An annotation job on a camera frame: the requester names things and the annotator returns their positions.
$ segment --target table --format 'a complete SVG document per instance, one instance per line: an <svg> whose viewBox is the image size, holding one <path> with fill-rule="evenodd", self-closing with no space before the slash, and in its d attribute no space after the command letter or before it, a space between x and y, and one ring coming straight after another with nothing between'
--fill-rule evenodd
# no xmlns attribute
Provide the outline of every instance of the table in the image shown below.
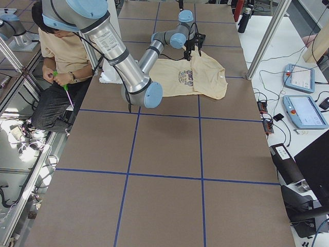
<svg viewBox="0 0 329 247"><path fill-rule="evenodd" d="M185 9L207 36L203 51L226 68L226 97L170 97L129 113L120 86L95 77L26 247L294 245L231 8ZM178 13L177 3L124 3L119 25L135 59Z"/></svg>
<svg viewBox="0 0 329 247"><path fill-rule="evenodd" d="M253 16L249 22L248 26L246 28L246 31L244 33L239 33L239 38L241 41L241 46L244 51L244 56L247 61L247 66L250 65L257 48L260 44L260 41L267 29L267 26L271 20L270 16ZM289 56L292 53L300 50L305 45L303 41L301 40L300 36L298 35L296 29L294 28L292 22L288 17L284 17L278 30L276 31L272 41L270 42L270 45L264 55L263 60L267 60L269 58L273 57L281 57L281 56ZM279 59L272 59L269 61L263 61L261 62L260 66L257 69L257 72L255 73L255 76L252 79L252 86L254 87L254 92L256 99L258 99L259 94L256 92L264 93L268 99L277 99L278 97L265 90L269 89L277 94L280 95L280 100L278 101L269 101L268 102L268 111L271 116L274 116L278 113L281 113L284 115L284 122L287 124L285 126L284 123L281 121L275 122L275 125L277 125L279 128L281 128L285 134L287 135L287 141L285 142L285 146L289 143L289 131L287 127L290 130L291 133L291 142L290 145L287 147L287 150L291 154L292 157L294 157L296 154L298 154L301 150L303 150L308 144L313 142L316 138L318 138L320 135L322 135L327 130L296 130L296 127L293 125L293 123L290 121L289 116L286 114L286 110L282 103L282 96L284 94L286 95L305 95L306 93L289 89L287 87L283 87L283 74L270 74L267 72L261 72L262 70L266 70L272 73L276 72L282 72L284 67L288 63L305 66L305 67L315 67L316 64L313 63L306 63L304 62L302 55L306 52L306 50L301 50L300 52L293 54L289 57L285 58L279 58ZM317 82L326 82L325 77L323 76L321 70L316 67L315 68L315 81ZM317 99L319 93L321 91L327 91L327 85L315 85L315 92L311 94L314 100ZM327 95L323 93L318 101L317 104L322 102ZM260 100L265 99L263 95L260 95ZM329 115L326 113L323 113L323 116L328 121ZM282 131L278 129L278 127L274 126L274 134L269 135L268 138L268 145L272 146L278 143L284 142L284 134ZM305 195L311 195L313 198L315 197L312 192L303 193L303 196ZM308 242L310 240L306 238L299 238L296 234L295 230L292 228L292 231L294 233L294 238L296 245L299 246L303 242ZM320 234L316 240L315 246L328 246L329 243L329 234Z"/></svg>

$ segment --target touchscreen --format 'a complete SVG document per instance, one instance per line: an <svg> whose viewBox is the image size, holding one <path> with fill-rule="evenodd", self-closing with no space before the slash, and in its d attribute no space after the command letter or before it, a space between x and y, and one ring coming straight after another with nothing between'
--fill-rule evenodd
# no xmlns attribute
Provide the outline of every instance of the touchscreen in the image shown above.
<svg viewBox="0 0 329 247"><path fill-rule="evenodd" d="M290 97L303 125L324 125L312 102L307 97Z"/></svg>
<svg viewBox="0 0 329 247"><path fill-rule="evenodd" d="M291 74L291 84L310 89L311 70L294 66Z"/></svg>

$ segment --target beige shirt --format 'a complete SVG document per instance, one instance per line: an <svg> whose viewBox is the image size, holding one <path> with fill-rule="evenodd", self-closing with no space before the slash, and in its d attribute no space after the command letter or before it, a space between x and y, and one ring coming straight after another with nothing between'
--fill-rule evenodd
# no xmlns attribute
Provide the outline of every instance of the beige shirt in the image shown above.
<svg viewBox="0 0 329 247"><path fill-rule="evenodd" d="M158 59L150 70L153 81L163 88L163 96L204 94L221 99L226 94L225 69L197 47L191 52L191 61Z"/></svg>
<svg viewBox="0 0 329 247"><path fill-rule="evenodd" d="M51 33L39 29L41 53L44 58L55 57L58 73L67 73L85 67L88 62L87 53L79 37L57 38Z"/></svg>

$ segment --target yellow t-shirt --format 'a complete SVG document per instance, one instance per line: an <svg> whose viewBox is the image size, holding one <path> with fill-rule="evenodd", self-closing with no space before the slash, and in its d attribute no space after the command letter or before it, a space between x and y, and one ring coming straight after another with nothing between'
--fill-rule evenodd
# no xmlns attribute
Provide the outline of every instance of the yellow t-shirt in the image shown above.
<svg viewBox="0 0 329 247"><path fill-rule="evenodd" d="M57 38L51 33L39 29L41 53L44 58L55 57L58 73L67 73L85 67L88 62L87 53L80 38L72 36Z"/></svg>

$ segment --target man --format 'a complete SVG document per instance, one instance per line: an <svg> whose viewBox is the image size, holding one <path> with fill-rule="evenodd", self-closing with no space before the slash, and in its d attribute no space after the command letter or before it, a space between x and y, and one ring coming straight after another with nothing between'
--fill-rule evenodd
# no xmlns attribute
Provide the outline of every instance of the man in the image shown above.
<svg viewBox="0 0 329 247"><path fill-rule="evenodd" d="M68 92L74 102L73 113L76 116L92 79L93 69L78 36L44 24L41 1L33 5L32 18L39 27L41 52L44 57L43 78L51 83L51 86L41 94L31 123L40 130L67 133L71 125L60 118L70 105L63 86L68 85Z"/></svg>

